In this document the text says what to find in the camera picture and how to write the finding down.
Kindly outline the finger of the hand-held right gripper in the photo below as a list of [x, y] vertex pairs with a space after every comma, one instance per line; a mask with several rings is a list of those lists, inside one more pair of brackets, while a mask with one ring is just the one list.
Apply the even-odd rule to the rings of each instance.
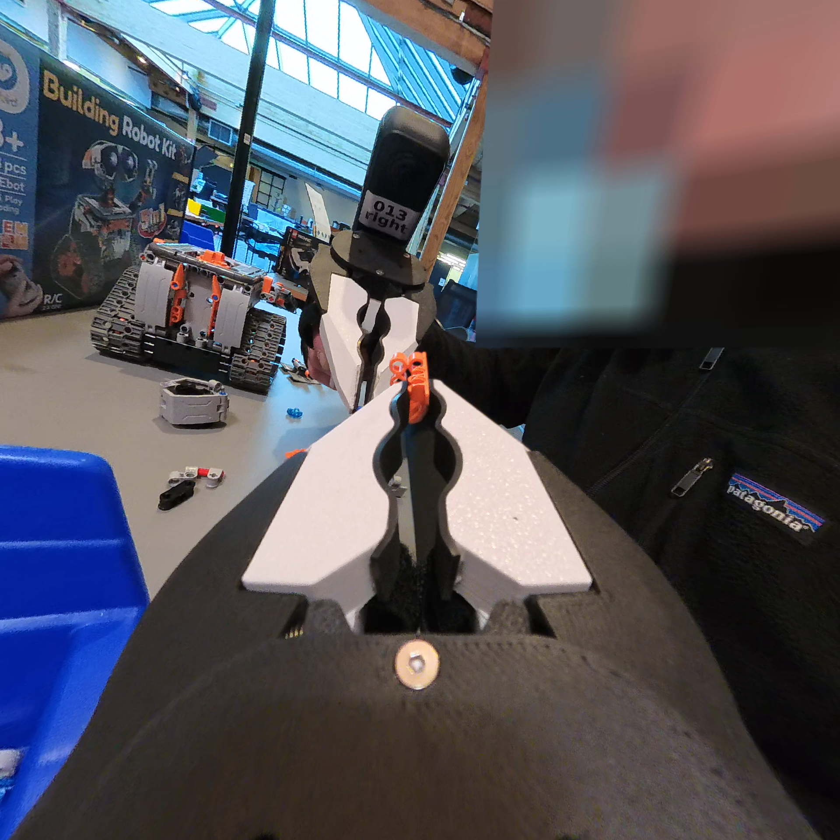
[[367, 332], [364, 317], [371, 297], [355, 280], [331, 274], [328, 308], [324, 312], [324, 349], [329, 359], [332, 385], [350, 413], [361, 400], [365, 361], [361, 343]]
[[371, 298], [363, 315], [363, 402], [392, 384], [392, 359], [417, 346], [418, 304], [407, 297]]

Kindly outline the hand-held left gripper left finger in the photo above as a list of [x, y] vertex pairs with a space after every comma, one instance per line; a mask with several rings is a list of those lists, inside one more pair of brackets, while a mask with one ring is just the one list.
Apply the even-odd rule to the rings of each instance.
[[371, 561], [396, 536], [392, 480], [403, 464], [405, 396], [404, 384], [388, 386], [299, 459], [241, 577], [247, 591], [336, 602], [350, 627], [361, 630], [363, 608], [385, 588]]

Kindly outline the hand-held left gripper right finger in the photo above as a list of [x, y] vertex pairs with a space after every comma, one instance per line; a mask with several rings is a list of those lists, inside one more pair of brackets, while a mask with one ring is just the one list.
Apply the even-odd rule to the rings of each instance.
[[504, 602], [588, 592], [593, 577], [526, 446], [465, 398], [432, 381], [437, 501], [434, 571], [487, 625]]

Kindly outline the orange brick connector piece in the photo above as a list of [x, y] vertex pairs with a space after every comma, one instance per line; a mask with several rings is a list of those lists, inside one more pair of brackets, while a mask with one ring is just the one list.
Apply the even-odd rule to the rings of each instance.
[[404, 382], [408, 394], [408, 423], [421, 423], [427, 414], [431, 399], [428, 377], [427, 353], [395, 353], [390, 360], [391, 384]]

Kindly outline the grey toy brick assembly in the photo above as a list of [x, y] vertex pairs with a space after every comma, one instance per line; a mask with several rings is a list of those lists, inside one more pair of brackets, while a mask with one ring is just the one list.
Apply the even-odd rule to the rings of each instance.
[[190, 376], [161, 383], [160, 417], [173, 426], [224, 424], [229, 397], [224, 383]]

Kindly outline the person's right forearm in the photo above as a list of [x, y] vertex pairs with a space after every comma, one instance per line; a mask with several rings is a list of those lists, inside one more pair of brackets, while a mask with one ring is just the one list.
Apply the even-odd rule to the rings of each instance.
[[418, 345], [429, 377], [444, 383], [496, 424], [526, 422], [533, 400], [558, 349], [482, 349], [457, 338], [437, 322]]

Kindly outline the person's right hand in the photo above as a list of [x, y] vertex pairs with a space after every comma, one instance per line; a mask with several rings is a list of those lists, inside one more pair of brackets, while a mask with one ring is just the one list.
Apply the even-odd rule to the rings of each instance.
[[315, 330], [310, 344], [307, 345], [307, 369], [310, 377], [329, 389], [336, 391], [330, 369], [329, 358], [322, 343], [320, 331]]

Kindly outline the black car kit box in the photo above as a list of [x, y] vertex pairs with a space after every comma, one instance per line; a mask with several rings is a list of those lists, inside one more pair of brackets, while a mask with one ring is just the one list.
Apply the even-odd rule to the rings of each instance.
[[288, 226], [282, 237], [280, 251], [269, 275], [277, 275], [285, 282], [304, 287], [310, 282], [310, 267], [320, 247], [329, 247], [330, 240]]

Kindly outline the tracked toy robot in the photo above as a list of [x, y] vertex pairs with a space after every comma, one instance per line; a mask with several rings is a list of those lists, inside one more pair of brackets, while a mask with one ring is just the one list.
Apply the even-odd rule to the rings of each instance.
[[223, 253], [155, 239], [126, 269], [91, 323], [101, 354], [210, 374], [265, 395], [280, 367], [287, 321], [261, 302], [294, 310], [278, 275]]

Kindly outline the black vertical pole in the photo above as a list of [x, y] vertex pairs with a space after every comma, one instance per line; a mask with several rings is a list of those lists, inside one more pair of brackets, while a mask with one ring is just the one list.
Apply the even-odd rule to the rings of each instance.
[[235, 254], [239, 222], [245, 193], [249, 158], [254, 139], [259, 98], [266, 71], [268, 46], [274, 27], [276, 2], [261, 1], [255, 29], [255, 40], [250, 54], [245, 100], [241, 111], [234, 166], [227, 196], [221, 250], [228, 256]]

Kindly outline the robot kit box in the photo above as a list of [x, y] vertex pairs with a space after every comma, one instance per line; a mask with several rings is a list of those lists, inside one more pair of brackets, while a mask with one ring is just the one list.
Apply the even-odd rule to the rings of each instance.
[[177, 243], [194, 145], [2, 25], [1, 319], [101, 303]]

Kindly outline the wooden post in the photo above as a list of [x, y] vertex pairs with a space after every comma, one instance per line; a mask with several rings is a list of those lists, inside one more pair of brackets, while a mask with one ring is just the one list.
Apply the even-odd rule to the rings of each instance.
[[452, 164], [447, 170], [443, 190], [434, 207], [434, 215], [423, 243], [420, 257], [421, 267], [429, 277], [437, 259], [441, 245], [444, 242], [449, 224], [457, 207], [460, 194], [468, 179], [468, 173], [475, 159], [482, 139], [487, 105], [487, 73], [489, 69], [490, 48], [487, 46], [481, 58], [477, 71], [477, 88], [475, 96], [469, 100], [465, 130], [457, 145]]

